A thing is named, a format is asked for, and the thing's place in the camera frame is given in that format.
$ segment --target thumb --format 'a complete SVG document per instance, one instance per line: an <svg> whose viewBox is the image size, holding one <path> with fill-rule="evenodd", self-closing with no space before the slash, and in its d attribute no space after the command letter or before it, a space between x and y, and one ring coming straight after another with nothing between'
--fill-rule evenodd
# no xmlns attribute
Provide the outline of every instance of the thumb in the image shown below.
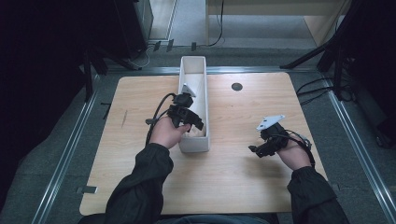
<svg viewBox="0 0 396 224"><path fill-rule="evenodd" d="M177 129L179 131L181 131L182 133L184 133L184 132L188 131L190 128L191 128L190 124L184 124L182 126L179 126Z"/></svg>

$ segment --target person's left hand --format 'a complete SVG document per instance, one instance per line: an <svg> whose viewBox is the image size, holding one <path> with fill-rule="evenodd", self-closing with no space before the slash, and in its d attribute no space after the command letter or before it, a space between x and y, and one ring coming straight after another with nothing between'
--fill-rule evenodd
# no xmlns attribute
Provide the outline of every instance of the person's left hand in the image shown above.
<svg viewBox="0 0 396 224"><path fill-rule="evenodd" d="M169 149L180 142L181 135L190 128L190 124L175 128L169 117L161 118L154 126L149 143L157 143Z"/></svg>

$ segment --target metal floor track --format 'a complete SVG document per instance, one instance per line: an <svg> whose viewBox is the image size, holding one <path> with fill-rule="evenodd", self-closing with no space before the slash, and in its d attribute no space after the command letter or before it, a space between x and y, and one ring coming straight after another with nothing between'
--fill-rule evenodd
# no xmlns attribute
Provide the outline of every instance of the metal floor track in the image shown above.
<svg viewBox="0 0 396 224"><path fill-rule="evenodd" d="M277 66L208 66L206 68L206 72L208 74L224 74L224 73L269 73L269 72L292 72L292 73L312 73L317 72L317 68L315 66L300 66L297 69L287 70L287 69L279 69ZM179 67L152 67L146 68L141 71L131 71L126 72L124 68L120 67L110 67L109 73L118 73L122 72L125 76L171 76L177 75L179 73ZM100 78L96 76L95 83L100 82ZM325 87L331 86L330 81L324 81L323 85ZM93 96L89 102L87 102L82 108L80 117L76 123L75 129L72 132L70 139L68 141L67 146L64 149L64 154L62 155L60 161L58 162L58 166L52 176L51 181L49 182L46 193L43 196L41 204L36 210L35 217L32 223L45 223L48 214L50 213L50 209L53 205L53 202L56 198L57 192L62 184L64 175L67 171L68 165L70 164L70 160L73 156L74 149L78 142L79 136L84 129L85 122L88 116L91 113L92 104L95 100L97 92L99 90L95 90ZM342 102L339 102L335 95L330 92L330 99L332 101L332 105L342 122L346 134L349 138L350 143L352 144L355 153L361 163L361 167L366 173L367 178L372 186L372 189L377 197L386 218L389 223L396 223L396 206L395 202L390 195L388 187L385 185L380 173L375 167L370 155L367 152L364 144L361 141L359 133L354 127L352 120L350 119L347 110L344 107Z"/></svg>

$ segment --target round black hole cover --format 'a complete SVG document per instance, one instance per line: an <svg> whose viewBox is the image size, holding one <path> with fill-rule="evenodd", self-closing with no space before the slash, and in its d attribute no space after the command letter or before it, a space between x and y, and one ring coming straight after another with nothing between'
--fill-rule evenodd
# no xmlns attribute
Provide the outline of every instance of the round black hole cover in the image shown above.
<svg viewBox="0 0 396 224"><path fill-rule="evenodd" d="M231 88L233 88L233 90L235 90L235 91L241 91L243 87L242 87L242 84L241 84L241 83L235 82L235 83L231 86Z"/></svg>

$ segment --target forearm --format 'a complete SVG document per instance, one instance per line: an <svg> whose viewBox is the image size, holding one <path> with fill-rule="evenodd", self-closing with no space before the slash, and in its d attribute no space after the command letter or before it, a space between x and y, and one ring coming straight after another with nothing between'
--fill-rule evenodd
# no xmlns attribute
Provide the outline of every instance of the forearm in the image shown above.
<svg viewBox="0 0 396 224"><path fill-rule="evenodd" d="M169 150L149 144L136 155L134 170L114 189L106 206L106 223L152 223L163 209L163 182L172 172Z"/></svg>
<svg viewBox="0 0 396 224"><path fill-rule="evenodd" d="M294 223L349 223L334 191L314 168L295 170L288 190Z"/></svg>

